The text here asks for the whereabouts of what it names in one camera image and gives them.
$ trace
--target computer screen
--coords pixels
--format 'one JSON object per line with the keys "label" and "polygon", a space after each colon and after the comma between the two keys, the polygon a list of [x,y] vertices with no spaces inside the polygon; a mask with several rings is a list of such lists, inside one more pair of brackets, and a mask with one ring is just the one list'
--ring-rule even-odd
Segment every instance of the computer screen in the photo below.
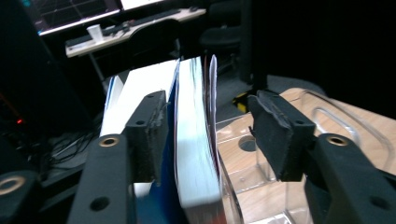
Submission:
{"label": "computer screen", "polygon": [[158,3],[163,0],[120,0],[123,10],[129,10],[137,7],[143,7],[150,4]]}
{"label": "computer screen", "polygon": [[120,12],[116,0],[20,0],[39,35]]}

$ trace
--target white cup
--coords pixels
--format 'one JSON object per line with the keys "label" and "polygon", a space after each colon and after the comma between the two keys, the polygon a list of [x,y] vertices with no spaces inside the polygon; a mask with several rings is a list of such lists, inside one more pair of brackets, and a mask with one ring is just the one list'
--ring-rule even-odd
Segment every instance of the white cup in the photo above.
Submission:
{"label": "white cup", "polygon": [[88,33],[92,37],[95,43],[103,42],[103,34],[102,29],[100,28],[100,24],[95,24],[87,28]]}

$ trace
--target wooden tabletop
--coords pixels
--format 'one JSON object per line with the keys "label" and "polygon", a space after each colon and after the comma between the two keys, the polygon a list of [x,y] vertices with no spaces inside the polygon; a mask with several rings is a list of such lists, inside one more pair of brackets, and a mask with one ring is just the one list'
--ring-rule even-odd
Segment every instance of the wooden tabletop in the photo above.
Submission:
{"label": "wooden tabletop", "polygon": [[[280,95],[314,120],[317,130],[354,140],[375,167],[396,175],[396,120],[303,89],[289,89]],[[276,182],[266,159],[255,150],[254,137],[249,132],[253,124],[251,114],[228,122],[217,131],[219,153],[245,223],[267,223],[275,219],[283,223],[287,218],[293,218],[296,223],[312,223],[304,181]]]}

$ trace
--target clear plastic container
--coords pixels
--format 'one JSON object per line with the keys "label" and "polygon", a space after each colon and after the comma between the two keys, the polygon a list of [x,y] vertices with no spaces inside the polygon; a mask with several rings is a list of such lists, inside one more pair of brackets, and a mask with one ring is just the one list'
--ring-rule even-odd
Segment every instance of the clear plastic container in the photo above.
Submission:
{"label": "clear plastic container", "polygon": [[[315,135],[338,133],[353,140],[381,170],[392,173],[393,145],[386,136],[344,106],[312,91],[282,94],[317,124]],[[249,127],[251,114],[219,123],[219,153],[230,178],[244,223],[313,223],[301,182],[278,182]]]}

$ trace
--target office chair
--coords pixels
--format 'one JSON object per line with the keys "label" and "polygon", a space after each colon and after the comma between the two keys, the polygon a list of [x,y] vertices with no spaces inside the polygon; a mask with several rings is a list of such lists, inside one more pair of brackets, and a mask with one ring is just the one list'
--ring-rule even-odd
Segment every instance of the office chair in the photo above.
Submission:
{"label": "office chair", "polygon": [[129,38],[125,59],[133,68],[181,57],[179,21],[167,19],[136,30]]}
{"label": "office chair", "polygon": [[214,1],[209,6],[209,28],[200,36],[205,56],[215,54],[219,60],[218,74],[236,67],[240,48],[240,0]]}

